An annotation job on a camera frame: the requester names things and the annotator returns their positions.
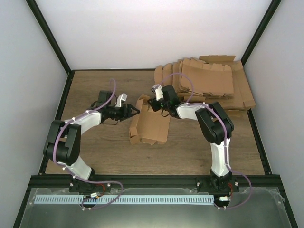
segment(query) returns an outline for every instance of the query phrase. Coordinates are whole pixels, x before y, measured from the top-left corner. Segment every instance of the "wooden floor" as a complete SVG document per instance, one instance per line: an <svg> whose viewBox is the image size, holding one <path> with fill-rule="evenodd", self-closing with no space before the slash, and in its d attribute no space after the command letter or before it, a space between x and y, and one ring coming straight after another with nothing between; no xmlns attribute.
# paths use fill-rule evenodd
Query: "wooden floor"
<svg viewBox="0 0 304 228"><path fill-rule="evenodd" d="M111 90L109 79L117 82L116 94L128 94L126 103L135 105L141 94L152 95L153 71L77 71L62 119L75 117L97 100L100 90ZM230 165L245 174L264 174L246 112L230 111L235 130L229 147ZM193 120L170 122L164 145L130 145L131 119L118 125L100 125L82 135L82 159L98 174L208 175L211 168L210 144ZM63 171L49 162L46 173Z"/></svg>

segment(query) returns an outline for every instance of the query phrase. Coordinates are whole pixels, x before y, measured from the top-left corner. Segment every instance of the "white wall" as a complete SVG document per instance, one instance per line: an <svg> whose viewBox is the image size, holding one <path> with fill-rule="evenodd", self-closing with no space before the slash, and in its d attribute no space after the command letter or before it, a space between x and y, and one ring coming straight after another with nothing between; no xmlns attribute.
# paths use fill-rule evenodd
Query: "white wall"
<svg viewBox="0 0 304 228"><path fill-rule="evenodd" d="M271 0L37 0L72 69L240 59Z"/></svg>
<svg viewBox="0 0 304 228"><path fill-rule="evenodd" d="M12 227L67 78L25 0L0 7L0 226Z"/></svg>
<svg viewBox="0 0 304 228"><path fill-rule="evenodd" d="M254 116L274 173L304 227L304 1L282 1L245 65Z"/></svg>

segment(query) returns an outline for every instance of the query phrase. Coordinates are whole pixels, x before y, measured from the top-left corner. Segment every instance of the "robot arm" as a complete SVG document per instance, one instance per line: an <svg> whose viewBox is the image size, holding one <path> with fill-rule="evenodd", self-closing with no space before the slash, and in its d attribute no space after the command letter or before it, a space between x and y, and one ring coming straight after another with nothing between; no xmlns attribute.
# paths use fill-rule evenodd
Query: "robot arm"
<svg viewBox="0 0 304 228"><path fill-rule="evenodd" d="M223 127L205 106L199 103L181 103L171 85L163 88L156 85L152 88L152 91L155 92L156 97L150 99L148 103L154 111L161 109L162 111L168 111L172 117L178 119L192 119L199 122L202 133L211 146L211 184L217 190L226 188L227 183L232 178L232 173L228 170L227 165L229 166L228 146L231 133L234 130L234 125L220 104L218 102L213 102L205 105L208 105L213 109L225 124L228 133L228 138L226 140L227 164L225 163Z"/></svg>
<svg viewBox="0 0 304 228"><path fill-rule="evenodd" d="M100 91L99 98L95 102L96 107L104 104L111 96L111 92ZM91 110L86 110L85 113L74 120L65 129L62 137L66 138L66 141L59 141L57 146L56 159L58 164L63 166L63 170L68 169L73 178L80 177L84 180L90 179L94 174L94 170L86 165L86 163L79 156L80 154L80 140L81 135L91 129L92 127L102 124L106 119L113 119L117 121L123 121L139 113L131 104L124 105L127 99L127 94L121 94L116 101L115 106L111 106L109 103L104 108L93 111L95 107L90 107ZM55 120L51 124L47 141L44 147L44 156L53 160L54 144L61 128L70 120L60 121Z"/></svg>

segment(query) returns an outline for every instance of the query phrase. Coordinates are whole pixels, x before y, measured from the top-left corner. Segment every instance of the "purple cable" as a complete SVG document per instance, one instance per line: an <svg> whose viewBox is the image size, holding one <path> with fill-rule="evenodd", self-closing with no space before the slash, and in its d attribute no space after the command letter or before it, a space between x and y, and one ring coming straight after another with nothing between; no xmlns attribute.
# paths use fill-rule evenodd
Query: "purple cable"
<svg viewBox="0 0 304 228"><path fill-rule="evenodd" d="M66 122L66 124L61 128L61 130L60 130L60 132L59 132L59 134L58 134L58 136L57 136L57 138L56 138L56 140L55 140L54 150L53 150L53 162L54 162L56 165L62 166L62 165L60 165L60 164L57 163L57 160L56 160L56 153L57 153L57 147L58 147L59 139L60 139L60 137L62 136L64 130L67 128L67 126L68 126L69 124L71 124L72 122L76 121L77 119L82 118L82 117L88 115L89 113L92 113L92 112L94 112L94 111L98 111L99 109L105 107L105 106L113 99L113 97L114 97L114 95L115 95L115 91L116 91L116 81L115 81L115 79L113 79L113 78L111 78L110 81L113 81L113 82L114 82L114 88L113 88L113 92L112 92L112 94L111 94L109 100L107 100L104 104L102 104L101 106L97 107L96 109L90 110L90 111L85 112L85 113L82 113L82 114L80 114L79 116L77 116L77 117L75 117L75 118L69 120L69 121ZM76 176L75 178L79 179L80 181L83 181L83 182L86 182L86 183L91 183L91 184L108 184L108 183L112 183L112 184L119 184L119 185L120 185L120 187L121 187L121 192L117 195L117 197L114 198L114 199L113 199L112 201L110 201L109 203L104 204L103 206L98 207L98 208L104 208L104 207L110 205L111 203L113 203L114 201L116 201L116 200L121 196L121 194L123 193L123 190L124 190L123 184L122 184L121 182L118 182L118 181L90 181L90 180L82 179L82 178L77 177L77 176Z"/></svg>
<svg viewBox="0 0 304 228"><path fill-rule="evenodd" d="M191 98L193 97L193 94L194 94L194 86L193 86L193 83L192 83L191 79L188 78L188 76L185 75L185 74L182 74L182 73L172 73L172 74L166 76L159 84L157 84L157 86L156 86L155 89L157 89L163 82L167 81L168 78L171 77L171 76L173 76L173 75L181 75L181 76L185 77L186 79L188 79L188 81L190 82L191 90L192 90L192 91L191 91L190 97L189 97L188 100L186 101L186 103L188 103L189 100L191 100Z"/></svg>
<svg viewBox="0 0 304 228"><path fill-rule="evenodd" d="M222 121L222 119L219 117L219 115L217 115L217 114L215 113L215 111L214 111L212 108L210 108L208 105L206 105L206 104L204 104L204 103L193 103L193 104L191 104L191 105L202 105L202 106L204 106L205 108L207 108L207 109L208 109L208 110L209 110L209 111L218 119L219 123L222 125L222 127L223 127L223 129L224 129L224 156L225 156L225 164L226 164L226 167L227 167L227 169L228 169L230 172L233 172L233 173L237 173L237 174L239 174L239 175L242 175L242 176L248 181L250 191L249 191L249 195L248 195L247 199L246 199L245 201L243 201L242 203L236 205L236 206L229 207L229 208L226 208L226 209L238 208L238 207L244 205L245 203L247 203L247 201L250 199L250 197L251 197L251 195L252 195L253 189L252 189L252 184L251 184L249 178L248 178L245 174L243 174L242 172L239 172L239 171L234 171L234 170L232 170L232 169L229 167L229 165L228 165L228 160L227 160L227 135L228 135L228 134L227 134L227 129L226 129L226 127L225 127L225 124L224 124L224 122Z"/></svg>
<svg viewBox="0 0 304 228"><path fill-rule="evenodd" d="M56 140L55 140L54 150L53 150L53 162L54 162L56 165L59 165L59 164L57 163L57 160L56 160L57 147L58 147L59 139L60 139L60 137L62 136L64 130L67 128L67 126L68 126L70 123L76 121L76 120L79 119L79 118L82 118L82 117L88 115L89 113L92 113L92 112L94 112L94 111L97 111L97 110L99 110L99 109L105 107L105 106L112 100L112 98L113 98L114 95L115 95L115 91L116 91L116 81L115 81L115 79L113 79L113 78L111 78L110 81L113 81L113 82L114 82L114 88L113 88L113 92L112 92L112 94L111 94L109 100L107 100L104 104L102 104L101 106L97 107L96 109L90 110L88 113L87 113L87 112L82 113L82 114L80 114L79 116L77 116L77 117L75 117L75 118L69 120L69 121L66 122L66 124L61 128L61 130L60 130L60 132L59 132L59 134L58 134L58 136L57 136L57 138L56 138Z"/></svg>

